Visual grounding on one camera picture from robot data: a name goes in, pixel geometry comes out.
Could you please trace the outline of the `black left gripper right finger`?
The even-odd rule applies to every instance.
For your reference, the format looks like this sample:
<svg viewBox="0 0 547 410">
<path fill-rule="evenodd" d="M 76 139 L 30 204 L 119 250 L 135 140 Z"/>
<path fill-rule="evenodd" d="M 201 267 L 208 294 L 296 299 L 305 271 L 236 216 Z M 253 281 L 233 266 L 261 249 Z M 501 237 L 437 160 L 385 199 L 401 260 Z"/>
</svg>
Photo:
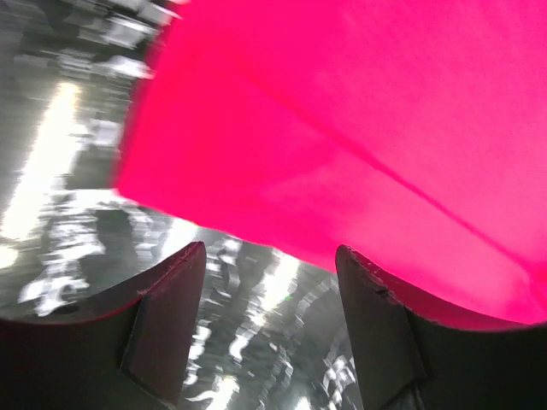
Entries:
<svg viewBox="0 0 547 410">
<path fill-rule="evenodd" d="M 544 409 L 546 327 L 476 313 L 355 250 L 338 286 L 366 409 Z"/>
</svg>

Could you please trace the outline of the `magenta t shirt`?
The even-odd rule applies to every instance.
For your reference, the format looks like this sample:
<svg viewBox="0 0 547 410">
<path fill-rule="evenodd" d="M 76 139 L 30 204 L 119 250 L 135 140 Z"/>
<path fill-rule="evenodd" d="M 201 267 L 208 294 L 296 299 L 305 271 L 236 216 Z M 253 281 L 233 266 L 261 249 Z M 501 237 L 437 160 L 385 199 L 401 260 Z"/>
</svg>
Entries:
<svg viewBox="0 0 547 410">
<path fill-rule="evenodd" d="M 546 320 L 543 1 L 191 1 L 150 54 L 115 188 L 332 269 Z"/>
</svg>

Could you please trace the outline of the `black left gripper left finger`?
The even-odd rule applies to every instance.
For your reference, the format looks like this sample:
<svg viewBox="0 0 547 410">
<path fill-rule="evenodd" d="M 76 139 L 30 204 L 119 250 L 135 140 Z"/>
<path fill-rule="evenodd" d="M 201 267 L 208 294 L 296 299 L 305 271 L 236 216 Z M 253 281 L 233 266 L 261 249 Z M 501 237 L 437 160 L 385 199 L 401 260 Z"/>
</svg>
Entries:
<svg viewBox="0 0 547 410">
<path fill-rule="evenodd" d="M 47 316 L 3 319 L 2 408 L 176 408 L 205 270 L 193 242 Z"/>
</svg>

